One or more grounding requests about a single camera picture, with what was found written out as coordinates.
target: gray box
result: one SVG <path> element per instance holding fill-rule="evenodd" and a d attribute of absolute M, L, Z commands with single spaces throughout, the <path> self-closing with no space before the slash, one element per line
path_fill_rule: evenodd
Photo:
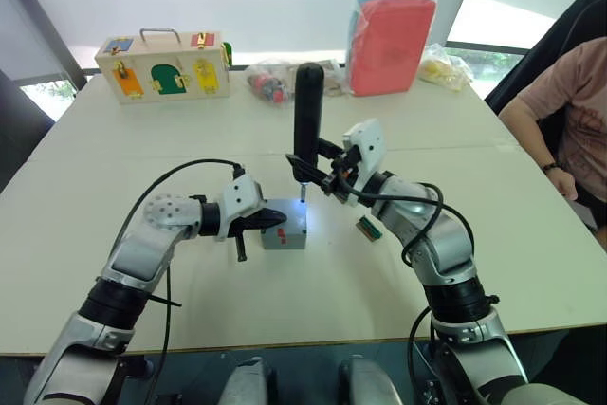
<path fill-rule="evenodd" d="M 261 230 L 264 249 L 305 249 L 307 204 L 300 199 L 269 199 L 266 207 L 285 214 L 286 221 L 267 230 Z"/>

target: white table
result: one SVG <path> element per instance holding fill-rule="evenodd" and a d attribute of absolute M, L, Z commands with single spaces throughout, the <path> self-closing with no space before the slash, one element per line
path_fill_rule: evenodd
<path fill-rule="evenodd" d="M 102 76 L 91 80 L 30 160 L 136 156 L 229 156 L 284 153 L 293 147 L 293 106 L 255 98 L 242 73 L 228 99 L 120 106 Z M 516 144 L 488 106 L 416 81 L 405 94 L 325 98 L 322 137 L 341 142 L 355 123 L 378 118 L 393 150 Z"/>
<path fill-rule="evenodd" d="M 291 147 L 291 109 L 267 107 L 238 86 L 240 98 L 120 107 L 102 78 L 90 84 L 0 193 L 0 321 L 11 322 L 3 324 L 0 354 L 48 349 L 93 285 L 132 203 L 176 164 L 229 154 L 267 197 L 299 194 L 283 155 Z M 418 98 L 423 94 L 428 104 Z M 347 121 L 338 116 L 339 103 Z M 438 106 L 464 125 L 444 119 Z M 241 129 L 219 128 L 232 113 Z M 481 101 L 415 83 L 410 93 L 385 100 L 327 101 L 323 131 L 337 141 L 369 116 L 388 125 L 385 169 L 435 182 L 470 221 L 480 278 L 487 293 L 502 298 L 508 331 L 607 320 L 606 255 Z M 408 128 L 400 130 L 396 118 Z M 259 124 L 276 130 L 269 135 L 254 128 Z M 254 130 L 264 139 L 260 150 L 248 141 Z M 229 169 L 203 165 L 158 191 L 213 196 L 229 178 Z M 367 210 L 343 207 L 318 190 L 308 194 L 306 250 L 264 251 L 258 233 L 246 235 L 245 263 L 236 262 L 233 241 L 198 238 L 177 246 L 174 299 L 184 307 L 174 311 L 171 349 L 408 336 L 426 300 L 400 263 L 396 239 L 381 229 L 384 236 L 371 244 L 354 226 Z M 161 283 L 158 294 L 163 290 Z M 157 350 L 163 322 L 164 306 L 149 303 L 130 351 Z"/>

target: pink shirt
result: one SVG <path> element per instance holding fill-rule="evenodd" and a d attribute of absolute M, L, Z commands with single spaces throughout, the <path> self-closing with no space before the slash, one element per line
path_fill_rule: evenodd
<path fill-rule="evenodd" d="M 540 119 L 567 105 L 559 161 L 582 187 L 607 201 L 607 37 L 561 56 L 518 97 Z"/>

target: black chair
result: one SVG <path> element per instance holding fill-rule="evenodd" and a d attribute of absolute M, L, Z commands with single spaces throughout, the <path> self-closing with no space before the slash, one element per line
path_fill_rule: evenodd
<path fill-rule="evenodd" d="M 0 71 L 0 192 L 54 124 Z"/>
<path fill-rule="evenodd" d="M 607 35 L 607 0 L 576 0 L 542 39 L 485 98 L 495 114 L 561 55 L 577 45 Z M 540 121 L 544 140 L 555 155 L 565 124 L 565 108 Z"/>

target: wooden box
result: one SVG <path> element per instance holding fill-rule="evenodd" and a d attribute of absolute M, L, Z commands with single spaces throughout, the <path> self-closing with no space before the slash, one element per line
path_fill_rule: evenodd
<path fill-rule="evenodd" d="M 120 103 L 230 94 L 228 54 L 219 32 L 143 28 L 138 37 L 108 39 L 95 60 Z"/>

